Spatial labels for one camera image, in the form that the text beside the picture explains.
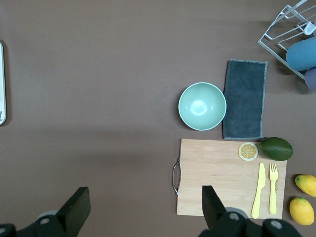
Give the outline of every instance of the blue cup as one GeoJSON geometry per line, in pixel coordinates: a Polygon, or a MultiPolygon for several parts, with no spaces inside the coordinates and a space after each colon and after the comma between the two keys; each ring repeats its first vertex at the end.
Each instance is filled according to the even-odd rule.
{"type": "Polygon", "coordinates": [[[316,37],[311,37],[290,46],[286,60],[292,69],[303,71],[316,67],[316,37]]]}

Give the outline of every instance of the white object edge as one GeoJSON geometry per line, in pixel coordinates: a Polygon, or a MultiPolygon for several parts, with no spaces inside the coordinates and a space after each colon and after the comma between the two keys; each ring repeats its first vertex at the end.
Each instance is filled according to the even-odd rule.
{"type": "Polygon", "coordinates": [[[3,45],[0,42],[0,125],[6,120],[3,45]]]}

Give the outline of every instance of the cutting board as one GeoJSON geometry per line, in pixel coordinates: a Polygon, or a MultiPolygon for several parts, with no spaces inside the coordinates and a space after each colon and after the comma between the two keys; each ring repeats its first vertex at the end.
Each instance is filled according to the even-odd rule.
{"type": "Polygon", "coordinates": [[[242,143],[244,141],[181,140],[178,215],[203,216],[202,186],[212,185],[225,207],[241,209],[251,218],[259,164],[263,163],[266,184],[261,190],[259,218],[282,218],[287,162],[267,159],[260,151],[255,160],[244,161],[238,155],[242,143]],[[276,164],[279,173],[275,215],[269,213],[270,163],[276,164]]]}

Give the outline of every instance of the lemon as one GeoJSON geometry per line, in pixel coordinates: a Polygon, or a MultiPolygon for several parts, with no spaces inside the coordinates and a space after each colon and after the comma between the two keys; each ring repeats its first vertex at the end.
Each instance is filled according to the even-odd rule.
{"type": "Polygon", "coordinates": [[[316,178],[310,174],[301,174],[295,178],[296,185],[305,193],[316,197],[316,178]]]}
{"type": "Polygon", "coordinates": [[[293,220],[300,225],[307,226],[314,222],[314,210],[302,197],[296,197],[291,201],[290,213],[293,220]]]}
{"type": "Polygon", "coordinates": [[[252,161],[258,156],[258,148],[252,142],[245,142],[239,147],[239,156],[245,161],[252,161]]]}
{"type": "Polygon", "coordinates": [[[285,161],[293,155],[291,144],[279,137],[270,137],[259,144],[259,149],[267,158],[275,161],[285,161]]]}

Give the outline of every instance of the brown table surface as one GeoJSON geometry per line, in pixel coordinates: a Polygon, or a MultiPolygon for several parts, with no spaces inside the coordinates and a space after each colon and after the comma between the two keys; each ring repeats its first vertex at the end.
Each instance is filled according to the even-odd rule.
{"type": "Polygon", "coordinates": [[[181,138],[222,139],[180,120],[183,90],[224,89],[230,59],[268,61],[265,137],[288,140],[283,218],[316,175],[316,93],[257,44],[298,0],[3,0],[8,118],[0,127],[0,223],[23,228],[89,186],[79,237],[196,237],[203,217],[178,216],[171,177],[181,138]]]}

